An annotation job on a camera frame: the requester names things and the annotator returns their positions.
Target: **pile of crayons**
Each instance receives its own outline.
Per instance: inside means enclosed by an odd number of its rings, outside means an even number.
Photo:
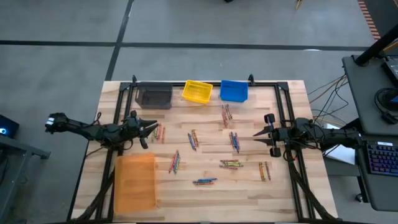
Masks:
[[[271,174],[269,172],[268,162],[264,162],[264,163],[266,165],[268,179],[271,181]],[[266,177],[264,175],[264,165],[262,165],[262,162],[259,162],[259,169],[260,169],[261,180],[262,181],[267,181],[267,179],[266,179]]]
[[[224,126],[227,128],[228,120],[232,120],[231,112],[229,112],[229,105],[228,104],[226,106],[221,105],[221,109],[223,110],[222,115],[223,115]]]
[[[198,141],[197,134],[196,134],[195,130],[192,130],[191,134],[188,133],[188,138],[191,143],[192,149],[196,151],[197,147],[199,147],[199,141]]]
[[[164,144],[164,139],[166,135],[166,127],[162,129],[162,123],[159,123],[158,127],[152,132],[152,136],[150,137],[151,142],[161,141]]]
[[[225,169],[233,169],[233,170],[237,170],[238,167],[243,167],[242,163],[240,163],[237,159],[225,159],[225,160],[220,160],[220,162],[222,164],[220,164],[221,168],[225,168]]]
[[[177,152],[175,152],[175,154],[174,154],[173,161],[172,161],[172,163],[170,165],[169,173],[171,173],[171,171],[173,170],[174,174],[177,174],[178,167],[180,165],[180,159],[181,159],[180,153],[177,150]]]
[[[239,145],[239,139],[238,139],[238,134],[233,132],[229,133],[229,140],[231,141],[232,149],[236,150],[237,153],[239,153],[239,150],[241,150],[241,146]]]
[[[193,184],[197,185],[208,185],[208,184],[214,184],[214,180],[217,180],[217,178],[205,178],[205,179],[198,179],[196,181],[193,181]]]

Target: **blue basket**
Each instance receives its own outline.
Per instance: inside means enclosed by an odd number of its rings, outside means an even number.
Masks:
[[[248,99],[248,88],[246,82],[222,80],[220,97],[225,101],[244,102]]]

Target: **plastic basket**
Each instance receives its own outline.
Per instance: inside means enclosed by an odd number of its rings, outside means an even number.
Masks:
[[[208,103],[210,101],[212,89],[213,85],[211,84],[187,80],[182,96],[189,101]]]
[[[119,156],[114,181],[115,214],[156,208],[155,154]]]
[[[140,82],[137,84],[135,101],[142,109],[170,109],[173,85],[162,82]]]
[[[222,80],[220,97],[225,101],[244,102],[248,99],[248,88],[246,82]]]

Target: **wooden tabletop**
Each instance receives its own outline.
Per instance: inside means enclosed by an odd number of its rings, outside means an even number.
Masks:
[[[295,117],[312,118],[303,81],[288,81]],[[112,123],[120,82],[105,82],[98,111],[101,123]],[[221,101],[220,89],[213,88],[207,105],[182,98],[183,87],[173,89],[173,107],[170,110],[142,110],[133,100],[131,109],[142,119],[156,119],[166,127],[165,142],[147,140],[149,148],[141,148],[134,140],[129,154],[153,152],[156,161],[157,204],[152,211],[115,214],[115,222],[294,222],[295,214],[292,187],[286,161],[269,155],[269,146],[253,141],[252,135],[264,126],[264,115],[275,114],[275,125],[280,127],[275,91],[271,87],[249,87],[244,103]],[[126,98],[122,104],[121,118]],[[233,119],[228,129],[224,127],[221,105],[229,104]],[[200,147],[192,150],[187,133],[196,130]],[[228,133],[237,132],[241,145],[235,152]],[[99,148],[91,142],[88,153]],[[169,174],[171,160],[179,150],[181,162],[177,175]],[[328,176],[319,150],[303,151],[310,188],[321,204],[337,216]],[[94,199],[101,184],[106,150],[92,154],[85,161],[76,196],[72,218],[78,217]],[[219,167],[222,159],[239,159],[244,167],[226,170]],[[267,161],[271,181],[262,182],[259,162]],[[195,186],[193,180],[216,177],[213,185]],[[109,194],[104,211],[108,211]],[[301,192],[303,210],[307,217],[305,200]]]

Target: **rgb keyboard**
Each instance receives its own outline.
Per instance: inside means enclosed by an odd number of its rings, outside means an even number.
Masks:
[[[371,174],[398,176],[398,147],[367,144]]]

